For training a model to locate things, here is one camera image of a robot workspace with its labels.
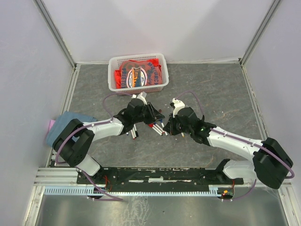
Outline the white marker blue eraser cap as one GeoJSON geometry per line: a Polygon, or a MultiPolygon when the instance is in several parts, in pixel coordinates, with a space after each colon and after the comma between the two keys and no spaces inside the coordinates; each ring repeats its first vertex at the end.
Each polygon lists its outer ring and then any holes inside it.
{"type": "Polygon", "coordinates": [[[162,127],[162,130],[163,130],[164,134],[165,134],[166,136],[168,136],[168,133],[164,130],[165,125],[164,125],[164,123],[163,123],[163,120],[160,120],[160,123],[161,123],[161,127],[162,127]]]}

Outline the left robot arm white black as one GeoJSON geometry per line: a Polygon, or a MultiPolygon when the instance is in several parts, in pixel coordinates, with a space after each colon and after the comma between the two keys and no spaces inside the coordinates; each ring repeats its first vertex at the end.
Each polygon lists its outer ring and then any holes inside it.
{"type": "Polygon", "coordinates": [[[54,123],[47,143],[70,167],[87,174],[94,184],[102,182],[103,167],[88,151],[93,142],[110,136],[124,135],[135,130],[136,124],[146,125],[164,119],[164,115],[143,98],[133,98],[126,108],[109,119],[98,121],[93,117],[72,112],[64,112],[54,123]]]}

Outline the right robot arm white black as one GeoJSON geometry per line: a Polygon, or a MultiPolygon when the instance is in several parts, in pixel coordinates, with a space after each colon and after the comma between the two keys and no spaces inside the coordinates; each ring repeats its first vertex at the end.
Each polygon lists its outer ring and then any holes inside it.
{"type": "Polygon", "coordinates": [[[242,161],[225,159],[219,164],[215,178],[220,184],[231,179],[249,178],[278,189],[285,179],[294,177],[293,162],[275,139],[269,137],[261,141],[230,133],[204,118],[198,118],[190,107],[171,113],[163,130],[172,136],[187,134],[199,144],[243,157],[242,161]]]}

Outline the white marker red eraser cap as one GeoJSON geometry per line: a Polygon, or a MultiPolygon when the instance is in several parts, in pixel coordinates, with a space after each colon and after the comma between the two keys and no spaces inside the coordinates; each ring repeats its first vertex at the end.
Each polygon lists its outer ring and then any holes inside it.
{"type": "Polygon", "coordinates": [[[164,134],[163,129],[158,124],[154,123],[153,128],[155,128],[159,133],[161,133],[161,135],[164,134]]]}

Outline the uncapped white marker black end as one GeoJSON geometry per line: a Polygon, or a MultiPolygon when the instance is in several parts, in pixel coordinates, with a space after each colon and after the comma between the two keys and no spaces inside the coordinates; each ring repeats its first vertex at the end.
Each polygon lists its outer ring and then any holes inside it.
{"type": "Polygon", "coordinates": [[[137,131],[137,128],[136,128],[136,125],[134,124],[134,131],[135,131],[135,136],[136,137],[139,137],[139,134],[138,134],[138,131],[137,131]]]}

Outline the orange printed cloth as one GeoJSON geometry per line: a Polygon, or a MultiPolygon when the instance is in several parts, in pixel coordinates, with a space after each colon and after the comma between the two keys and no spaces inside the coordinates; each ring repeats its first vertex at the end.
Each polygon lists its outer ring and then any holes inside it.
{"type": "Polygon", "coordinates": [[[140,88],[163,84],[159,59],[144,61],[127,60],[115,70],[114,78],[118,89],[140,88]]]}

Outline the white plastic basket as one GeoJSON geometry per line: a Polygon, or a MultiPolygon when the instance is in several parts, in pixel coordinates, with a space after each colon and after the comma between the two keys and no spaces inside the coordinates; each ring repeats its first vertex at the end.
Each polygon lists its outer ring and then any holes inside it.
{"type": "Polygon", "coordinates": [[[158,92],[168,83],[167,64],[161,53],[118,56],[109,60],[108,85],[113,92],[158,92]]]}

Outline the circuit board with leds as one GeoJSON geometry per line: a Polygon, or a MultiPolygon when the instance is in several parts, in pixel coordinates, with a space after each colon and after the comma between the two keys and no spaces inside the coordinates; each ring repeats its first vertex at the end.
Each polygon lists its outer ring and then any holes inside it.
{"type": "Polygon", "coordinates": [[[223,199],[232,199],[233,196],[234,196],[233,189],[224,190],[222,192],[223,199]]]}

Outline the blue cloth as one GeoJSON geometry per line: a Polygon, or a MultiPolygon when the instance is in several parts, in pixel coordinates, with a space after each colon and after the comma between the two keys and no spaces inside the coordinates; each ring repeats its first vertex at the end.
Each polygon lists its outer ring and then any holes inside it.
{"type": "Polygon", "coordinates": [[[62,115],[58,116],[52,129],[48,131],[48,134],[46,136],[46,144],[52,147],[57,137],[61,134],[64,128],[68,125],[68,123],[73,119],[78,119],[80,122],[97,121],[97,119],[92,116],[65,111],[62,115]]]}

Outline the pink cloth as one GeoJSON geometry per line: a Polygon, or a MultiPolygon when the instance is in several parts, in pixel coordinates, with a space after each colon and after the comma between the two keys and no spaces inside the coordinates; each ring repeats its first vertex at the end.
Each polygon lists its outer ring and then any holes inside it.
{"type": "Polygon", "coordinates": [[[56,120],[50,120],[49,122],[49,127],[48,127],[48,131],[50,131],[53,127],[53,125],[55,124],[56,120]]]}

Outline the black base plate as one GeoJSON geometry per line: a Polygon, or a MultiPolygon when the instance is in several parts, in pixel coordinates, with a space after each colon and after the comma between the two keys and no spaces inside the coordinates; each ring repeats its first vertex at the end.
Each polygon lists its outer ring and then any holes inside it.
{"type": "Polygon", "coordinates": [[[242,185],[242,178],[230,179],[220,169],[108,167],[91,179],[108,185],[112,192],[207,192],[209,186],[242,185]]]}

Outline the aluminium frame rail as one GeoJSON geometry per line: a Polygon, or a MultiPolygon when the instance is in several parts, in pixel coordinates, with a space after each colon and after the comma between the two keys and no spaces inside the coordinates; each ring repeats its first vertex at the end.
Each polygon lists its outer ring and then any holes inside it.
{"type": "MultiPolygon", "coordinates": [[[[202,185],[242,185],[242,178],[229,179],[214,168],[127,168],[109,167],[91,177],[94,183],[112,185],[143,182],[187,182],[202,185]]],[[[84,173],[76,168],[40,168],[35,185],[83,185],[89,184],[84,173]]]]}

